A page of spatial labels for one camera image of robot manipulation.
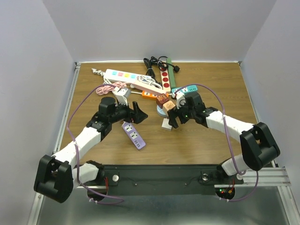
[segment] small box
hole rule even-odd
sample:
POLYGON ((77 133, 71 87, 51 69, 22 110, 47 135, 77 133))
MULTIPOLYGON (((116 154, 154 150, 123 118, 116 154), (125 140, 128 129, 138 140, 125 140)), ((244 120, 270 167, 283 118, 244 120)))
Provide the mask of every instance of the small box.
POLYGON ((163 104, 169 101, 169 98, 165 94, 161 94, 156 97, 156 104, 162 109, 163 104))
POLYGON ((164 118, 163 124, 161 125, 161 127, 165 130, 169 130, 169 131, 172 130, 172 126, 169 125, 169 119, 167 119, 167 118, 164 118))
POLYGON ((168 115, 168 111, 173 109, 176 105, 172 101, 168 101, 163 104, 163 111, 166 115, 168 115))

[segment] screw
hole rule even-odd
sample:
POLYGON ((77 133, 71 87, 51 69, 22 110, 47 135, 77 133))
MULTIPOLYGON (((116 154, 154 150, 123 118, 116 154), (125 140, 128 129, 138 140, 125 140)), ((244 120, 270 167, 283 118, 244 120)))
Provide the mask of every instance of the screw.
POLYGON ((240 175, 240 174, 237 174, 237 175, 236 175, 236 178, 237 178, 238 180, 242 180, 242 179, 243 179, 243 176, 240 175))
POLYGON ((206 173, 203 174, 202 180, 207 181, 208 180, 208 175, 206 173))
POLYGON ((114 182, 117 182, 117 181, 119 180, 119 176, 118 176, 118 175, 113 175, 113 176, 112 176, 112 180, 113 180, 114 182))

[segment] white power strip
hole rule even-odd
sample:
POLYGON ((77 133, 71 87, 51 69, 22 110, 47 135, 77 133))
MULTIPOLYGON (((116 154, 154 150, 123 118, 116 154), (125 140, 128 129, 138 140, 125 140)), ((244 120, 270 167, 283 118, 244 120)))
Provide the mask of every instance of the white power strip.
POLYGON ((151 78, 150 76, 147 76, 147 75, 133 74, 133 73, 129 73, 129 72, 123 72, 123 71, 112 70, 112 69, 107 69, 105 74, 102 76, 103 76, 103 78, 106 78, 109 81, 112 81, 112 82, 120 81, 123 83, 134 83, 135 81, 137 81, 137 78, 139 76, 145 76, 147 78, 151 78))

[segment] metal floor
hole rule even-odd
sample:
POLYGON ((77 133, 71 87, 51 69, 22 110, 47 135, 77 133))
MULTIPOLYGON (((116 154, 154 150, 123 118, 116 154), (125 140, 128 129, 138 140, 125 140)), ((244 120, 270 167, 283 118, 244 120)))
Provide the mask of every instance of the metal floor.
MULTIPOLYGON (((236 197, 252 187, 237 187, 236 197)), ((59 204, 44 198, 38 225, 287 225, 277 187, 259 187, 241 202, 207 195, 125 196, 119 205, 96 205, 75 189, 59 204)))

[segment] orange power strip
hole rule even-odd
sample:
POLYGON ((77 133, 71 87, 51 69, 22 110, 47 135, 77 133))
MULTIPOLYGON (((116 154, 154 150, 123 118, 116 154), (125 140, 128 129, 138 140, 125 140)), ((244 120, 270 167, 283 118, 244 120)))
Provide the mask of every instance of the orange power strip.
POLYGON ((152 100, 156 100, 156 95, 153 95, 153 94, 151 94, 151 93, 148 93, 148 92, 146 92, 146 91, 142 91, 142 98, 146 98, 146 99, 152 99, 152 100))

